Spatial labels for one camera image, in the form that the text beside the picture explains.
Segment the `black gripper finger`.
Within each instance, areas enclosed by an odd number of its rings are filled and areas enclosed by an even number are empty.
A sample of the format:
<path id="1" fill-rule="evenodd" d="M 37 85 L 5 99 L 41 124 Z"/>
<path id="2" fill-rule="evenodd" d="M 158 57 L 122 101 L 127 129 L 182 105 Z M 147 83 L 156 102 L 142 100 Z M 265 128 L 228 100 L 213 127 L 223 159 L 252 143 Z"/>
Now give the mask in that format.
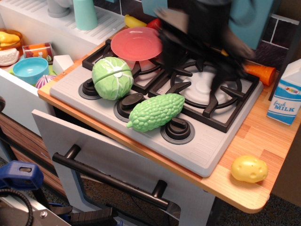
<path id="1" fill-rule="evenodd" d="M 222 53 L 210 50 L 207 53 L 207 57 L 216 67 L 216 73 L 211 84 L 211 92 L 213 94 L 225 81 L 236 81 L 247 76 L 242 65 L 243 58 L 231 52 L 228 56 L 225 56 Z"/>
<path id="2" fill-rule="evenodd" d="M 162 60 L 166 72 L 172 73 L 174 68 L 182 61 L 187 52 L 187 35 L 181 31 L 168 31 L 162 29 L 158 37 L 162 43 Z"/>

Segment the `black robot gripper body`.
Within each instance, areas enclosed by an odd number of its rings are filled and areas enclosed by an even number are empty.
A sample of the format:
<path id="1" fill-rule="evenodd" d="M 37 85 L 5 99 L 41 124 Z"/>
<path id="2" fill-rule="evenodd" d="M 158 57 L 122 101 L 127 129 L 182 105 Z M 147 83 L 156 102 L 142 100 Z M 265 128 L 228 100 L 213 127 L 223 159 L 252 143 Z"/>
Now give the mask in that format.
<path id="1" fill-rule="evenodd" d="M 231 5 L 231 0 L 184 0 L 179 10 L 157 8 L 155 14 L 192 38 L 252 59 L 255 52 L 229 28 Z"/>

